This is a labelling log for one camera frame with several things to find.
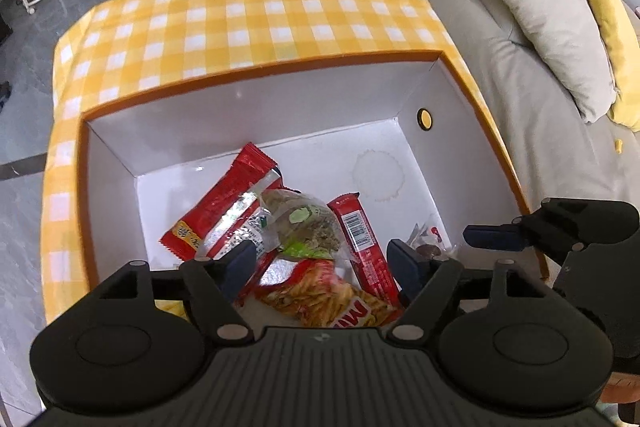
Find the screw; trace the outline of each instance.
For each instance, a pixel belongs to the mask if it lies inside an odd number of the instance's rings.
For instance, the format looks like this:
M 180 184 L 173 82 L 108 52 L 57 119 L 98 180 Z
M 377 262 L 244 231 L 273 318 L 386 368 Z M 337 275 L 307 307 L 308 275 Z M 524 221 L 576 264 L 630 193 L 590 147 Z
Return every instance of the screw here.
M 216 333 L 226 341 L 241 341 L 249 334 L 249 330 L 242 324 L 225 324 Z
M 418 341 L 424 336 L 424 330 L 412 324 L 402 324 L 393 329 L 393 334 L 399 341 Z

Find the sofa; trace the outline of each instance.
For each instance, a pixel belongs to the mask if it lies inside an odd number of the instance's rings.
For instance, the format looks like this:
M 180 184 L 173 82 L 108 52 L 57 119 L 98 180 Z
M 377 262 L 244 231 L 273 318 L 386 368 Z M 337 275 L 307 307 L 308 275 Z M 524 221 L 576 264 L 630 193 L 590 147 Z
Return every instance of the sofa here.
M 585 124 L 502 0 L 429 2 L 478 83 L 532 209 L 548 196 L 640 208 L 640 132 L 606 115 Z M 640 35 L 640 20 L 628 15 Z

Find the open cardboard box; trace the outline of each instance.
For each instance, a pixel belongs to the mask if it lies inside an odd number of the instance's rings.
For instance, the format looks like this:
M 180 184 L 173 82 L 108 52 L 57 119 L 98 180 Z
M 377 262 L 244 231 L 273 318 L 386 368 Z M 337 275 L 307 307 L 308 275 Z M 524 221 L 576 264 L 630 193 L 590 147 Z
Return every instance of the open cardboard box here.
M 179 263 L 158 241 L 252 141 L 284 184 L 330 201 L 359 192 L 376 237 L 438 226 L 468 267 L 504 252 L 465 244 L 466 225 L 508 223 L 524 203 L 495 137 L 439 59 L 364 55 L 231 71 L 118 100 L 84 115 L 82 237 L 94 286 L 123 264 Z M 433 126 L 417 114 L 426 108 Z M 509 253 L 535 277 L 535 253 Z

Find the snack pile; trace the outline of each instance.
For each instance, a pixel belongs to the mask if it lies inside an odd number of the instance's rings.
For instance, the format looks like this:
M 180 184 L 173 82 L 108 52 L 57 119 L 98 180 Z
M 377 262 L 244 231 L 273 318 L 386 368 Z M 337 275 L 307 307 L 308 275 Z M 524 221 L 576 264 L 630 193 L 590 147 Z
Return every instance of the snack pile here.
M 276 162 L 252 143 L 160 242 L 188 261 L 218 259 L 245 239 L 258 261 L 240 307 L 252 297 L 310 328 L 375 327 L 401 314 L 398 286 L 358 194 L 325 204 L 285 188 Z M 335 272 L 345 261 L 360 288 Z

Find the barcode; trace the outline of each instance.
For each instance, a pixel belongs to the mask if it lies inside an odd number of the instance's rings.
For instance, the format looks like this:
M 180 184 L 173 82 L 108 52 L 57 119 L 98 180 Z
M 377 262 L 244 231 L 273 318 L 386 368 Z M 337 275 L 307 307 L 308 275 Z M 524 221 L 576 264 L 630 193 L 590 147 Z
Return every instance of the barcode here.
M 342 216 L 342 222 L 349 233 L 351 243 L 356 251 L 367 250 L 367 248 L 375 245 L 375 241 L 373 237 L 371 237 L 367 225 L 364 222 L 364 216 L 361 210 L 345 214 Z

